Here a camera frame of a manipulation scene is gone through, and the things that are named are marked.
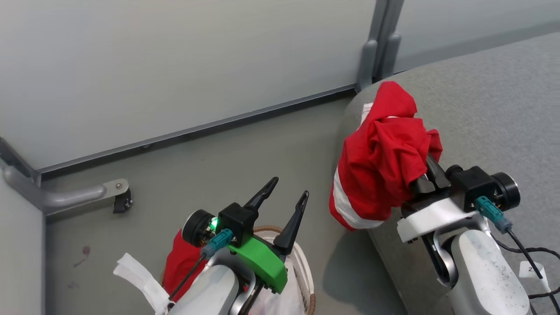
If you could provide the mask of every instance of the white stripe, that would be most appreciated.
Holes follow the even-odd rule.
[[[363,105],[362,108],[362,120],[360,121],[360,126],[363,124],[363,121],[366,120],[367,115],[370,113],[371,111],[371,107],[373,106],[373,103],[366,103]],[[398,118],[397,116],[387,116],[387,118]]]
[[[360,217],[352,208],[348,196],[342,189],[340,184],[340,177],[338,177],[338,167],[337,171],[334,173],[333,181],[333,197],[334,197],[334,207],[337,212],[342,216],[344,221],[348,223],[349,226],[355,229],[371,229],[379,226],[383,221],[366,220]]]

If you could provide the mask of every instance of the gray cushion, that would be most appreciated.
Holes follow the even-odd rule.
[[[558,122],[560,118],[560,33],[457,57],[395,75],[416,100],[427,129],[441,134],[441,165],[479,165],[489,173],[516,179],[521,205],[509,211],[514,232],[527,247],[560,251],[558,207]],[[359,93],[342,119],[337,150],[360,123],[364,103],[371,103],[380,83]],[[402,244],[396,233],[400,211],[370,231],[389,274],[410,314],[449,314],[447,288],[436,281],[420,242]],[[514,247],[503,237],[498,239]],[[521,254],[504,252],[517,273]],[[551,287],[560,285],[560,263],[534,254],[545,265]],[[445,311],[433,311],[439,304]],[[553,314],[548,299],[533,300],[539,314]]]

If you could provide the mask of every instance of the black cable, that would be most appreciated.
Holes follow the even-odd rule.
[[[496,242],[496,244],[498,244],[501,248],[503,248],[503,249],[505,249],[505,250],[507,250],[507,251],[510,251],[510,252],[513,252],[513,253],[518,253],[518,254],[521,254],[521,253],[525,254],[525,253],[523,252],[523,250],[522,250],[522,249],[524,249],[525,252],[526,252],[525,257],[528,257],[529,253],[534,253],[534,252],[549,253],[549,254],[552,254],[552,255],[556,256],[556,258],[558,258],[558,259],[560,260],[560,254],[558,254],[557,252],[555,252],[555,251],[553,251],[553,250],[551,250],[551,249],[548,249],[548,248],[546,248],[546,247],[527,247],[527,248],[523,248],[522,246],[520,246],[520,249],[511,248],[511,247],[505,245],[504,243],[500,242],[499,240],[497,240],[496,237],[494,237],[493,234],[491,234],[491,236],[492,236],[492,238],[494,239],[494,241]],[[519,240],[518,240],[516,237],[515,237],[515,238],[512,237],[512,239],[513,239],[514,242],[516,242],[516,244],[518,244],[518,245],[521,243],[521,242],[519,242]],[[554,305],[554,309],[556,310],[556,313],[557,313],[557,314],[560,314],[560,306],[558,305],[558,302],[556,301],[556,298],[554,297],[554,295],[555,295],[555,294],[558,294],[558,293],[560,293],[560,286],[559,286],[558,288],[556,288],[556,290],[552,290],[551,292],[548,292],[548,293],[531,294],[531,295],[529,295],[529,299],[536,299],[536,298],[545,298],[545,297],[549,297],[549,298],[550,298],[550,301],[552,302],[552,305]],[[533,313],[536,314],[536,311],[534,310],[534,308],[533,308],[532,305],[531,305],[531,311],[533,311]]]
[[[515,244],[517,244],[517,246],[519,247],[519,249],[521,250],[523,255],[525,255],[525,258],[527,258],[527,261],[529,261],[529,264],[531,264],[531,267],[535,271],[536,276],[539,277],[539,279],[542,279],[543,275],[540,274],[540,270],[536,267],[535,262],[533,261],[533,259],[529,255],[529,253],[527,252],[527,249],[525,249],[523,244],[521,244],[521,242],[518,240],[517,236],[515,236],[515,234],[511,230],[511,228],[506,228],[506,232],[511,236],[511,239],[514,240]]]
[[[498,244],[501,248],[503,248],[507,251],[510,251],[512,253],[518,253],[518,254],[523,253],[520,249],[511,248],[511,247],[505,245],[504,243],[500,242],[499,240],[496,239],[496,237],[494,237],[494,234],[491,234],[491,235],[492,235],[492,238],[494,239],[494,241],[496,242],[496,244]],[[556,256],[556,258],[558,258],[560,260],[560,254],[559,253],[557,253],[557,252],[555,252],[551,249],[548,249],[546,247],[527,247],[526,250],[527,250],[528,253],[535,253],[535,252],[549,253],[549,254],[552,254],[552,255]],[[537,299],[537,298],[546,298],[550,295],[554,295],[554,294],[558,294],[558,293],[560,293],[560,286],[557,287],[556,290],[552,290],[551,292],[548,292],[548,293],[531,294],[531,295],[529,295],[529,299],[532,300],[532,299]]]
[[[553,294],[549,295],[550,300],[552,301],[552,305],[554,305],[554,309],[556,310],[557,314],[560,314],[560,306],[558,306],[558,302],[556,302],[556,298]]]
[[[189,273],[183,278],[183,280],[181,281],[181,283],[177,286],[177,288],[173,291],[173,293],[171,293],[169,295],[169,300],[172,300],[173,297],[179,292],[179,290],[181,289],[181,287],[185,284],[185,282],[190,278],[190,276],[193,275],[194,271],[198,268],[198,266],[200,265],[200,263],[206,258],[206,254],[202,254],[200,255],[200,258],[198,259],[196,265],[193,266],[193,268],[191,268],[191,270],[189,271]]]
[[[531,303],[529,303],[529,307],[531,308],[531,314],[538,315],[535,311],[535,308],[533,307],[533,305]]]

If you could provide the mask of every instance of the white label tag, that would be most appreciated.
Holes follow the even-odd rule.
[[[544,290],[540,293],[550,292],[550,286],[548,285],[547,274],[544,272],[544,266],[537,262],[535,263],[535,266],[539,269],[540,274],[543,276],[542,279],[539,279],[535,270],[533,270],[533,267],[531,267],[531,264],[528,261],[522,261],[519,265],[519,278],[525,278],[531,280],[531,282],[540,283],[541,288]]]

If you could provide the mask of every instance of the round black motor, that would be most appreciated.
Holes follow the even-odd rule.
[[[186,220],[181,236],[183,236],[183,239],[189,244],[196,247],[203,246],[207,227],[213,218],[214,216],[208,211],[202,209],[195,211],[195,213],[191,214]]]
[[[521,196],[515,180],[506,173],[496,173],[491,177],[497,186],[495,202],[500,205],[500,210],[507,211],[517,207],[521,202]]]

